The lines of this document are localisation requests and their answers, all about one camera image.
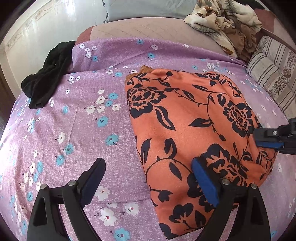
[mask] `folded orange fabric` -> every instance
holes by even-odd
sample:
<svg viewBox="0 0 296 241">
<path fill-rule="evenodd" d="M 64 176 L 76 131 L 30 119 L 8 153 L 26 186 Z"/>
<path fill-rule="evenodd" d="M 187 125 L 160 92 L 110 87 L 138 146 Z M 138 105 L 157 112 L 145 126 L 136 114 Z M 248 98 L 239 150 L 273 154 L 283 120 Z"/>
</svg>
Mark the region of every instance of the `folded orange fabric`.
<svg viewBox="0 0 296 241">
<path fill-rule="evenodd" d="M 194 157 L 236 185 L 260 186 L 276 153 L 258 148 L 261 127 L 228 77 L 143 66 L 127 76 L 127 104 L 150 195 L 167 239 L 202 228 L 214 207 L 191 170 Z"/>
</svg>

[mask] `robotic claw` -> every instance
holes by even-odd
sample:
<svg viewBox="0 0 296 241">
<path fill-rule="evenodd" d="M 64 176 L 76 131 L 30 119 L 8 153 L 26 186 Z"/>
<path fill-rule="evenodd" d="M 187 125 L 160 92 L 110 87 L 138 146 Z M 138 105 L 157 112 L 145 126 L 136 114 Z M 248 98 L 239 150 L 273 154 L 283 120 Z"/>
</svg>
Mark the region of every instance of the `robotic claw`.
<svg viewBox="0 0 296 241">
<path fill-rule="evenodd" d="M 296 155 L 296 119 L 277 129 L 255 129 L 253 136 L 258 147 Z M 228 179 L 221 180 L 198 158 L 192 160 L 192 170 L 207 201 L 215 207 L 196 241 L 218 241 L 234 203 L 239 203 L 239 207 L 227 241 L 271 240 L 267 212 L 255 183 L 242 187 Z M 105 171 L 105 161 L 98 158 L 78 180 L 71 180 L 63 187 L 49 188 L 42 184 L 31 213 L 27 240 L 70 240 L 59 209 L 59 204 L 64 204 L 79 241 L 101 241 L 83 208 L 90 204 Z"/>
</svg>

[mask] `pillow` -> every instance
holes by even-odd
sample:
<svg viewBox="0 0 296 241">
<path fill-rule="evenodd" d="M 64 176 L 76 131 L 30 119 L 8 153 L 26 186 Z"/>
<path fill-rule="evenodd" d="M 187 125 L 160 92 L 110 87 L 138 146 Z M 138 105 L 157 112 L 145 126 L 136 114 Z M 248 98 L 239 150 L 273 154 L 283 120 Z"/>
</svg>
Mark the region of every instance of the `pillow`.
<svg viewBox="0 0 296 241">
<path fill-rule="evenodd" d="M 196 0 L 102 0 L 107 11 L 104 23 L 127 18 L 168 17 L 184 19 Z"/>
<path fill-rule="evenodd" d="M 289 118 L 296 117 L 296 54 L 282 43 L 264 36 L 246 72 L 262 87 Z"/>
</svg>

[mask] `black cloth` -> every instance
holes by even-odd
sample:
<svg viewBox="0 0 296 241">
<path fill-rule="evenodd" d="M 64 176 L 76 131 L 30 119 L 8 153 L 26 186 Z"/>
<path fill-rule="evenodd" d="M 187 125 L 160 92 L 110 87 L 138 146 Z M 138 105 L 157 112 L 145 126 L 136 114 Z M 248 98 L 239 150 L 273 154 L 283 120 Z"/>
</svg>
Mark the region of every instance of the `black cloth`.
<svg viewBox="0 0 296 241">
<path fill-rule="evenodd" d="M 49 52 L 42 69 L 22 81 L 23 92 L 31 98 L 30 109 L 42 108 L 48 103 L 72 62 L 74 45 L 75 41 L 59 43 Z"/>
</svg>

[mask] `metal screw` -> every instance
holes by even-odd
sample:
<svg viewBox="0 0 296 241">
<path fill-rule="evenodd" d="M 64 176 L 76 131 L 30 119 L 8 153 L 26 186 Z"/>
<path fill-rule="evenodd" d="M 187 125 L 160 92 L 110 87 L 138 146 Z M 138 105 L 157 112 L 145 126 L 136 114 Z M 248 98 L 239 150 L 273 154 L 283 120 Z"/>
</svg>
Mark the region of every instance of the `metal screw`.
<svg viewBox="0 0 296 241">
<path fill-rule="evenodd" d="M 253 188 L 253 189 L 257 189 L 258 186 L 257 186 L 255 183 L 252 183 L 252 184 L 251 184 L 251 188 Z"/>
<path fill-rule="evenodd" d="M 41 184 L 41 185 L 40 185 L 40 189 L 41 189 L 41 190 L 43 190 L 43 189 L 45 189 L 45 188 L 47 188 L 47 185 L 46 185 L 46 184 Z"/>
<path fill-rule="evenodd" d="M 228 180 L 228 179 L 223 179 L 222 180 L 222 183 L 224 184 L 224 185 L 229 185 L 229 183 L 230 183 L 230 181 Z"/>
<path fill-rule="evenodd" d="M 71 180 L 68 182 L 69 186 L 74 186 L 76 184 L 76 180 Z"/>
</svg>

